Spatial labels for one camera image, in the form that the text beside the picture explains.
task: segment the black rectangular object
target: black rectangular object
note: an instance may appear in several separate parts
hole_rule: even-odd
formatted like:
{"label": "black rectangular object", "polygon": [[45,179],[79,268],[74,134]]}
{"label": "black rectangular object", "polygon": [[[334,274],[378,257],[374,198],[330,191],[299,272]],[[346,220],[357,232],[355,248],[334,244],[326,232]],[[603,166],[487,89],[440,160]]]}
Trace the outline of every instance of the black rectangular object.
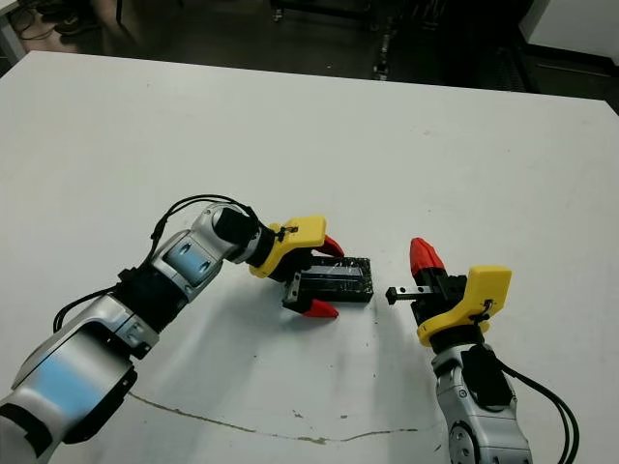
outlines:
{"label": "black rectangular object", "polygon": [[367,258],[313,256],[301,271],[298,299],[367,303],[374,294]]}

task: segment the crack on table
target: crack on table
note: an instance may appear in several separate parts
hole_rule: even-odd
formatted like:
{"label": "crack on table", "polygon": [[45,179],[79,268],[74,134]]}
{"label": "crack on table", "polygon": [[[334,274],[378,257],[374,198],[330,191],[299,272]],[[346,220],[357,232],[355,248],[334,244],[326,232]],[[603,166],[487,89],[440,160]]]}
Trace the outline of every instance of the crack on table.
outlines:
{"label": "crack on table", "polygon": [[388,435],[391,433],[419,432],[418,428],[395,428],[393,430],[375,430],[371,432],[361,433],[359,435],[353,435],[352,437],[348,437],[348,438],[329,438],[329,437],[313,438],[313,437],[306,437],[306,436],[295,437],[292,435],[281,435],[279,433],[263,432],[255,428],[248,428],[248,427],[243,427],[241,425],[236,425],[234,423],[224,422],[223,420],[215,420],[215,419],[206,418],[204,416],[199,416],[198,414],[188,413],[188,412],[182,411],[177,408],[170,408],[168,406],[163,406],[160,403],[156,403],[149,399],[143,398],[142,396],[139,396],[132,392],[129,392],[128,395],[131,398],[136,399],[137,401],[143,404],[146,404],[147,406],[151,406],[153,408],[159,409],[160,411],[165,411],[167,413],[175,414],[183,418],[189,418],[189,419],[194,419],[197,421],[208,422],[213,425],[219,425],[221,427],[231,428],[238,432],[253,433],[256,435],[261,435],[263,437],[279,438],[281,440],[296,440],[299,442],[312,443],[313,445],[324,446],[329,443],[348,443],[354,440],[359,440],[359,439],[371,437],[374,435]]}

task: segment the silver robot arm segment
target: silver robot arm segment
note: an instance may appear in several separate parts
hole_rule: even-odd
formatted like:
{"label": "silver robot arm segment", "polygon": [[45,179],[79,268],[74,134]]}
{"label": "silver robot arm segment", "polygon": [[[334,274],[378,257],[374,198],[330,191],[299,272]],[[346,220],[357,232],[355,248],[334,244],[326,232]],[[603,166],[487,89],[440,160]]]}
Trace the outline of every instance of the silver robot arm segment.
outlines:
{"label": "silver robot arm segment", "polygon": [[213,203],[138,269],[41,344],[0,400],[0,464],[46,463],[61,442],[91,438],[135,383],[159,333],[219,273],[260,265],[274,234],[230,203]]}
{"label": "silver robot arm segment", "polygon": [[[436,397],[449,430],[449,454],[452,462],[460,464],[533,464],[529,443],[516,420],[516,395],[503,377],[502,388],[509,393],[499,401],[486,404],[476,391],[487,375],[477,372],[469,377],[475,385],[470,388],[463,375],[462,358],[478,345],[459,345],[446,349],[432,360],[436,374]],[[497,384],[488,388],[499,387]]]}

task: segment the black plastic part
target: black plastic part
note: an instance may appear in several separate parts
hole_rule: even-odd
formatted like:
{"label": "black plastic part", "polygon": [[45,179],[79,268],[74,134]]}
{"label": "black plastic part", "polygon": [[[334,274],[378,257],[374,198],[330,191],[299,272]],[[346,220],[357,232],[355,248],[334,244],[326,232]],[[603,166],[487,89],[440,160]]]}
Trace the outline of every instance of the black plastic part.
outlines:
{"label": "black plastic part", "polygon": [[389,305],[394,305],[396,303],[396,301],[398,300],[398,290],[396,287],[389,287],[387,289],[387,293],[385,294],[385,297],[387,297],[387,303]]}
{"label": "black plastic part", "polygon": [[482,330],[476,325],[451,327],[429,338],[429,344],[436,354],[453,346],[473,343],[484,343]]}
{"label": "black plastic part", "polygon": [[241,248],[247,247],[251,238],[257,233],[255,219],[229,208],[221,211],[213,230],[219,238]]}
{"label": "black plastic part", "polygon": [[415,274],[417,285],[430,286],[431,296],[411,304],[411,309],[418,326],[428,319],[453,309],[464,296],[466,288],[465,275],[447,275],[441,268],[425,268]]}
{"label": "black plastic part", "polygon": [[28,441],[36,456],[39,457],[51,445],[51,433],[47,426],[30,411],[13,403],[0,406],[0,417],[13,421],[26,432],[24,438]]}
{"label": "black plastic part", "polygon": [[369,259],[312,256],[298,293],[300,301],[367,303],[374,294]]}
{"label": "black plastic part", "polygon": [[462,353],[462,378],[482,408],[507,407],[514,392],[494,353],[475,345]]}
{"label": "black plastic part", "polygon": [[90,440],[123,404],[125,395],[137,380],[135,370],[129,370],[105,398],[88,415],[74,426],[63,439],[67,445]]}
{"label": "black plastic part", "polygon": [[188,300],[180,288],[154,267],[124,270],[112,297],[160,333],[174,320]]}
{"label": "black plastic part", "polygon": [[262,266],[262,263],[264,263],[269,257],[274,243],[275,232],[263,225],[260,225],[258,245],[256,246],[253,255],[247,259],[247,263],[255,268]]}
{"label": "black plastic part", "polygon": [[277,282],[286,282],[294,276],[294,273],[309,269],[314,257],[311,248],[293,249],[282,257],[269,277]]}

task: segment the table surface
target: table surface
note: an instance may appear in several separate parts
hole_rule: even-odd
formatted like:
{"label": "table surface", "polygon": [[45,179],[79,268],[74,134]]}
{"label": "table surface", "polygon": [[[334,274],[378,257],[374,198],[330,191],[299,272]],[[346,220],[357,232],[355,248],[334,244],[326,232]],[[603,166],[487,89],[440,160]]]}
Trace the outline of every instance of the table surface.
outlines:
{"label": "table surface", "polygon": [[[0,80],[0,102],[1,392],[58,308],[138,263],[190,194],[266,222],[323,214],[374,275],[370,304],[315,321],[226,265],[138,364],[144,400],[53,463],[449,462],[431,353],[383,297],[411,282],[414,236],[452,274],[514,270],[486,340],[572,406],[582,462],[614,460],[619,119],[604,102],[44,52]],[[555,411],[516,391],[536,461],[555,462]]]}
{"label": "table surface", "polygon": [[14,10],[19,5],[17,0],[0,0],[0,15],[4,15]]}

